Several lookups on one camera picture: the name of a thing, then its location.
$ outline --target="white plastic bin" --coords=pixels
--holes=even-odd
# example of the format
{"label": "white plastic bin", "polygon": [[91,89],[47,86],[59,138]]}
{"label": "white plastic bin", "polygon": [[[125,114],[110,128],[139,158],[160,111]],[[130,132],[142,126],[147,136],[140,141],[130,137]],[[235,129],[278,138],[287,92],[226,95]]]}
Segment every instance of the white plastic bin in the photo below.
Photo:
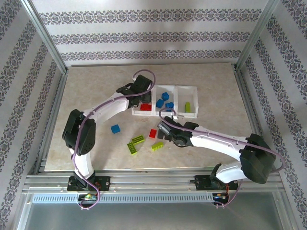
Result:
{"label": "white plastic bin", "polygon": [[[198,95],[197,87],[195,86],[181,86],[181,85],[155,85],[152,90],[152,110],[141,111],[141,105],[137,108],[132,108],[132,115],[138,116],[159,116],[161,109],[155,106],[159,99],[162,99],[162,94],[167,92],[169,99],[164,102],[162,108],[165,108],[165,104],[169,102],[174,103],[174,110],[180,116],[186,118],[197,118],[198,113]],[[186,113],[186,102],[190,102],[191,113]],[[162,112],[162,116],[171,116],[171,112]]]}

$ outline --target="lime green lego brick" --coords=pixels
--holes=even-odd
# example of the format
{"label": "lime green lego brick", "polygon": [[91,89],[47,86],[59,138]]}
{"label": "lime green lego brick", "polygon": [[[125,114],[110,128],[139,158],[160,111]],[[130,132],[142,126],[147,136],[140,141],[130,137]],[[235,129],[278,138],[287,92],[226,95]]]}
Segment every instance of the lime green lego brick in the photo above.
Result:
{"label": "lime green lego brick", "polygon": [[162,148],[163,146],[164,146],[163,142],[160,141],[160,142],[155,143],[154,145],[152,145],[152,150],[156,151],[156,150]]}
{"label": "lime green lego brick", "polygon": [[145,141],[143,135],[140,135],[140,136],[138,136],[138,137],[136,137],[136,138],[132,138],[132,143],[133,143],[134,145],[140,144],[140,143],[143,142],[143,141]]}
{"label": "lime green lego brick", "polygon": [[190,112],[191,112],[190,102],[186,102],[186,113],[190,113]]}
{"label": "lime green lego brick", "polygon": [[131,155],[134,155],[134,154],[137,153],[137,151],[136,151],[136,149],[134,147],[134,144],[132,142],[128,143],[127,146],[129,148],[129,151],[130,151]]}

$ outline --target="white wall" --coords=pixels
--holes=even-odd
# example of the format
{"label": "white wall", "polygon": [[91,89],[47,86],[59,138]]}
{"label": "white wall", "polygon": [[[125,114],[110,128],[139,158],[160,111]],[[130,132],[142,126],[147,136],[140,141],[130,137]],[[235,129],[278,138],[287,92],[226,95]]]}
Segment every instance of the white wall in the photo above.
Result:
{"label": "white wall", "polygon": [[235,63],[267,0],[34,0],[68,66]]}
{"label": "white wall", "polygon": [[0,0],[0,230],[11,229],[61,73],[18,0]]}
{"label": "white wall", "polygon": [[286,159],[281,177],[307,229],[307,1],[281,0],[242,68],[259,128]]}

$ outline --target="beige work surface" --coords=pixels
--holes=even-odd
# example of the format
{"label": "beige work surface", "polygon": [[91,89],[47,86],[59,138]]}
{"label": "beige work surface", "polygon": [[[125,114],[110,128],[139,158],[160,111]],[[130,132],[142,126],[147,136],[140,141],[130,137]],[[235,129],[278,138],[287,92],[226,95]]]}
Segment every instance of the beige work surface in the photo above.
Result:
{"label": "beige work surface", "polygon": [[[70,68],[67,78],[45,171],[73,170],[71,154],[62,140],[70,112],[73,109],[84,111],[103,102],[116,89],[131,82],[132,75],[140,69],[153,71],[157,84],[197,86],[198,117],[179,118],[177,121],[181,124],[192,121],[229,135],[250,135],[250,124],[230,63],[74,67]],[[161,140],[152,140],[148,135],[152,128],[157,129],[159,121],[158,117],[132,116],[131,110],[127,110],[104,123],[98,122],[96,144],[91,151],[94,169],[204,167],[233,160],[210,149],[178,148],[165,140],[163,148],[152,152],[151,145]],[[119,124],[120,133],[111,132],[115,124]],[[136,145],[138,153],[131,156],[127,143],[139,135],[145,137],[145,142]]]}

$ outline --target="red lego brick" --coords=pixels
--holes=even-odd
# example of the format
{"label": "red lego brick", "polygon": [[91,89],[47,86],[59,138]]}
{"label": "red lego brick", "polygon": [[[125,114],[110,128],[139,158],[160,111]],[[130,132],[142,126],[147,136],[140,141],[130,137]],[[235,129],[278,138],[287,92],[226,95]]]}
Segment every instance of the red lego brick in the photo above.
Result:
{"label": "red lego brick", "polygon": [[141,111],[151,111],[152,105],[151,104],[141,104]]}
{"label": "red lego brick", "polygon": [[150,138],[155,138],[155,135],[156,135],[156,134],[157,134],[157,130],[152,129],[152,130],[150,130],[149,137],[150,137]]}

